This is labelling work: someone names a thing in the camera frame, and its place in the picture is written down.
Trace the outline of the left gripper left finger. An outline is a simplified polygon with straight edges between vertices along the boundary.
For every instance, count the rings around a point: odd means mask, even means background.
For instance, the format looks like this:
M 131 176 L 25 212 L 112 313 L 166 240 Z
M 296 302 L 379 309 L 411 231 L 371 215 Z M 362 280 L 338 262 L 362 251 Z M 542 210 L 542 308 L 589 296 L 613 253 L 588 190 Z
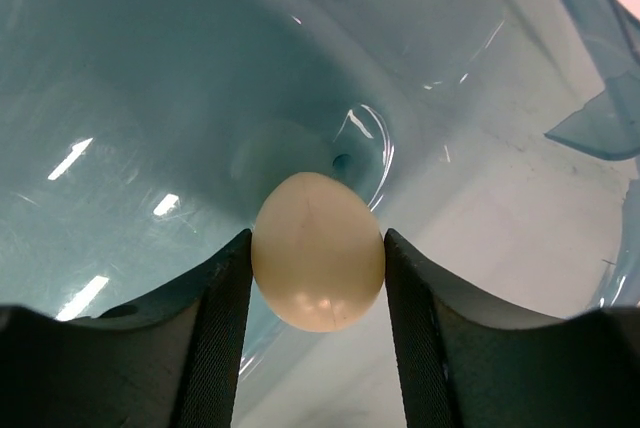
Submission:
M 252 284 L 251 233 L 96 317 L 1 309 L 5 427 L 227 427 Z

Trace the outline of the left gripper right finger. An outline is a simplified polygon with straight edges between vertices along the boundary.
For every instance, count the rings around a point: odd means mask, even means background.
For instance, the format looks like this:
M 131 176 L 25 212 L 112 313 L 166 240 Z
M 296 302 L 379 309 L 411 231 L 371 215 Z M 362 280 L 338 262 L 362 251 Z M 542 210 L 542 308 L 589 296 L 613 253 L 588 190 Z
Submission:
M 496 297 L 384 238 L 385 286 L 410 427 L 635 427 L 639 312 L 560 319 Z

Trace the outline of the white egg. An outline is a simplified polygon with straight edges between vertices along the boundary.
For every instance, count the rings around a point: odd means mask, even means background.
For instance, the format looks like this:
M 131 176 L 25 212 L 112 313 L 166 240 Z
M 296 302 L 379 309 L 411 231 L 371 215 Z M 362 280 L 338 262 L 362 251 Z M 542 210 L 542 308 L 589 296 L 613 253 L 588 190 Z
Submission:
M 302 172 L 267 197 L 251 240 L 254 279 L 285 323 L 328 333 L 359 321 L 385 278 L 375 216 L 345 185 Z

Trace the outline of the blue plastic tray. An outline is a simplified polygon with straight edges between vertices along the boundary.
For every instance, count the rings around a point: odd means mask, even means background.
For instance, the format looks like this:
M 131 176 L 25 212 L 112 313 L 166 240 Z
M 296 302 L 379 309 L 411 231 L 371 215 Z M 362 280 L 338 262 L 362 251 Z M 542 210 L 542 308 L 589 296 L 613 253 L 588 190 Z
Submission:
M 622 0 L 1 0 L 1 309 L 96 318 L 318 173 L 478 288 L 639 312 L 639 20 Z M 410 427 L 385 278 L 353 325 L 254 279 L 227 427 Z

